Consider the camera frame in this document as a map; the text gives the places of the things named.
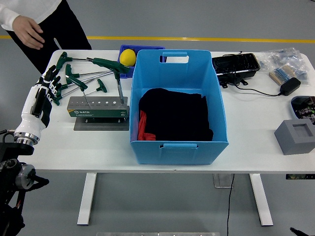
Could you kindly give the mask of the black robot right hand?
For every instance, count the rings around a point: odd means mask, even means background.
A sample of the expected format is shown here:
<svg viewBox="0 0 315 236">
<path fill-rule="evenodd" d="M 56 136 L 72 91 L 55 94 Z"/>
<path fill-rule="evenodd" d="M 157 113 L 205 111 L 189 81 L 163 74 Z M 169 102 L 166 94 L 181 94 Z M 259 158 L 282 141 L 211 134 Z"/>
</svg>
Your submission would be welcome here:
<svg viewBox="0 0 315 236">
<path fill-rule="evenodd" d="M 305 233 L 305 232 L 303 232 L 301 230 L 298 230 L 298 229 L 296 229 L 294 227 L 290 227 L 290 231 L 292 233 L 294 233 L 296 236 L 310 236 L 309 234 L 307 234 L 307 233 Z"/>
</svg>

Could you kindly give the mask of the person's right hand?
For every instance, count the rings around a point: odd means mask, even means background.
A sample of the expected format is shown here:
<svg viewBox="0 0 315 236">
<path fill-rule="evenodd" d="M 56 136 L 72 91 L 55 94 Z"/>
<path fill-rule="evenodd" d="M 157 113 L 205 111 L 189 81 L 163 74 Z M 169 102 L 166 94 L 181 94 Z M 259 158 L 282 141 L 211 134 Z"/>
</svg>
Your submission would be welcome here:
<svg viewBox="0 0 315 236">
<path fill-rule="evenodd" d="M 43 48 L 43 30 L 32 18 L 17 16 L 12 23 L 12 29 L 25 46 L 36 50 Z"/>
</svg>

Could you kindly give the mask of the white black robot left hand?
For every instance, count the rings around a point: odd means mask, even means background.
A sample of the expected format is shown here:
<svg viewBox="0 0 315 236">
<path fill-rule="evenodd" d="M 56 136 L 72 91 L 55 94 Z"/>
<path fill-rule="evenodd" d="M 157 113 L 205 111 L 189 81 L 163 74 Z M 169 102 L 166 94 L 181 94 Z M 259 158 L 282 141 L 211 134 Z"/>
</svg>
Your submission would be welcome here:
<svg viewBox="0 0 315 236">
<path fill-rule="evenodd" d="M 51 66 L 31 87 L 22 109 L 22 122 L 16 129 L 15 135 L 29 133 L 39 138 L 41 131 L 47 128 L 52 103 L 61 85 L 58 72 L 55 65 Z"/>
</svg>

